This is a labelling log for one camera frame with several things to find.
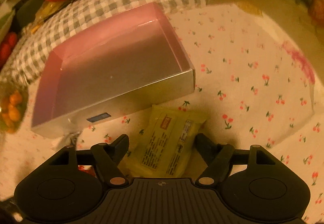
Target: cherry print fabric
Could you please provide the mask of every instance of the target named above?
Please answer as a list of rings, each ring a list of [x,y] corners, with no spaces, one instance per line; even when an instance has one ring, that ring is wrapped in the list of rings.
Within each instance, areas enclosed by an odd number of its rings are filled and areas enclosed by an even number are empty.
[[[201,128],[214,142],[269,150],[311,190],[303,217],[307,223],[324,216],[323,85],[297,45],[267,15],[248,14],[234,4],[207,6],[168,15],[196,68],[193,94],[162,106],[199,110],[209,119]],[[25,174],[55,153],[50,139],[30,131],[38,82],[20,130],[0,147],[0,199],[12,196]],[[77,149],[130,137],[131,155],[148,125],[150,109],[85,128]],[[195,179],[206,167],[193,151],[185,176]],[[235,167],[233,171],[244,167]]]

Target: gray and white checkered fabric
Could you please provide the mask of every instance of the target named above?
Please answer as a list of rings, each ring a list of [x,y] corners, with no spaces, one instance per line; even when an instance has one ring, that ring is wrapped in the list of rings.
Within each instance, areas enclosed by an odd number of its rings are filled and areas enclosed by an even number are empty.
[[[76,33],[112,15],[139,5],[156,2],[163,11],[206,6],[209,0],[77,0],[45,22],[31,36],[19,40],[0,73],[0,81],[12,77],[15,82],[35,81],[42,73],[49,53]]]

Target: yellow package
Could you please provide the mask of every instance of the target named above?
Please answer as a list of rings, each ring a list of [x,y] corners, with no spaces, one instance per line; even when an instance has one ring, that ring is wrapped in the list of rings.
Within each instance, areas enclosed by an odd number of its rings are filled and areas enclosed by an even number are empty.
[[[136,177],[177,178],[184,173],[195,136],[207,115],[153,105],[150,122],[129,157]]]

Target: red label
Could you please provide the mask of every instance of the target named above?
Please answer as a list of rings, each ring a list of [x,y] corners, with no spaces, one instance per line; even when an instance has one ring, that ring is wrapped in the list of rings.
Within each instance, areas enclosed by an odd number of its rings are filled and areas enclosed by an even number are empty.
[[[171,121],[171,118],[165,116],[162,123],[161,123],[160,128],[166,130],[168,128],[168,126],[169,126],[170,121]]]

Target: open box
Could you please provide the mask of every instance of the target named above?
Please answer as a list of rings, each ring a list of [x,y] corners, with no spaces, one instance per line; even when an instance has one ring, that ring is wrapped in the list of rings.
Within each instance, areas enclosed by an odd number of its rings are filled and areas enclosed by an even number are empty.
[[[195,70],[159,6],[112,16],[50,53],[31,129],[49,138],[194,92]]]

